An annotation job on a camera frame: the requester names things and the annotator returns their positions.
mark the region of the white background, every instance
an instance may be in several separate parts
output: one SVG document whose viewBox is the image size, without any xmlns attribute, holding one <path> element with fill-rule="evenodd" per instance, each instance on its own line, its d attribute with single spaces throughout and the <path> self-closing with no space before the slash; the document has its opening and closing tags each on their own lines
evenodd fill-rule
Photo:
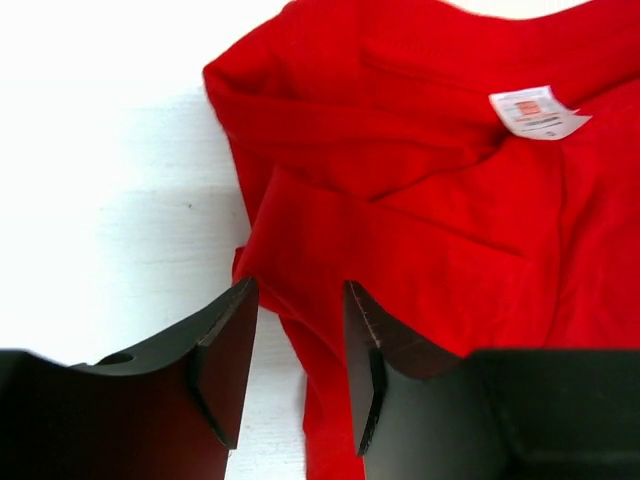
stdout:
<svg viewBox="0 0 640 480">
<path fill-rule="evenodd" d="M 228 287 L 249 228 L 200 72 L 284 3 L 0 0 L 0 348 L 97 361 Z M 582 2 L 451 3 L 522 18 Z M 227 478 L 301 479 L 302 372 L 260 320 Z"/>
</svg>

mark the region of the red garment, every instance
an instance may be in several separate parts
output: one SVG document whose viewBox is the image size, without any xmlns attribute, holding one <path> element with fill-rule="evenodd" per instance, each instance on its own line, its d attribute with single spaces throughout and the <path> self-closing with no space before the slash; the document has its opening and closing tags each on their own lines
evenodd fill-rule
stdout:
<svg viewBox="0 0 640 480">
<path fill-rule="evenodd" d="M 510 21 L 435 0 L 297 0 L 204 70 L 259 280 L 308 374 L 308 478 L 357 480 L 341 293 L 460 355 L 640 346 L 640 2 Z M 488 95 L 593 118 L 508 134 Z"/>
</svg>

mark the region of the white tag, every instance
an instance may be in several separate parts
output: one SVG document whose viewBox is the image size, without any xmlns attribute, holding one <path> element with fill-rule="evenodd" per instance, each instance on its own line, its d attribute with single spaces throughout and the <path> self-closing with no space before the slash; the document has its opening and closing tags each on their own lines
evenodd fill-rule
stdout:
<svg viewBox="0 0 640 480">
<path fill-rule="evenodd" d="M 528 88 L 489 95 L 491 106 L 502 123 L 519 137 L 533 140 L 560 140 L 589 121 L 591 116 L 576 115 L 551 92 L 551 87 Z"/>
</svg>

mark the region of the red cloth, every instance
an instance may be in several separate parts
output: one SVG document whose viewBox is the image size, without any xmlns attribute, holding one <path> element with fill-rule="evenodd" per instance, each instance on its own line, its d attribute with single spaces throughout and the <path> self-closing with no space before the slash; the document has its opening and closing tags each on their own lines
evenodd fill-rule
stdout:
<svg viewBox="0 0 640 480">
<path fill-rule="evenodd" d="M 341 292 L 460 355 L 640 346 L 640 2 L 509 21 L 435 0 L 297 0 L 208 65 L 259 280 L 307 374 L 312 480 L 354 456 Z M 491 93 L 593 118 L 508 134 Z"/>
</svg>

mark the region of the red shirt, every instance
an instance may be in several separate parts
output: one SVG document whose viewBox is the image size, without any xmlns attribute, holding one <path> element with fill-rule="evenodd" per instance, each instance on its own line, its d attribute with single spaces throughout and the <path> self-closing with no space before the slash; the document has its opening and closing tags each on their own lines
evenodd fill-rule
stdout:
<svg viewBox="0 0 640 480">
<path fill-rule="evenodd" d="M 436 0 L 297 0 L 204 70 L 252 224 L 234 266 L 307 374 L 308 478 L 363 478 L 345 280 L 460 355 L 640 346 L 640 2 L 512 21 Z M 593 118 L 512 136 L 492 93 Z"/>
</svg>

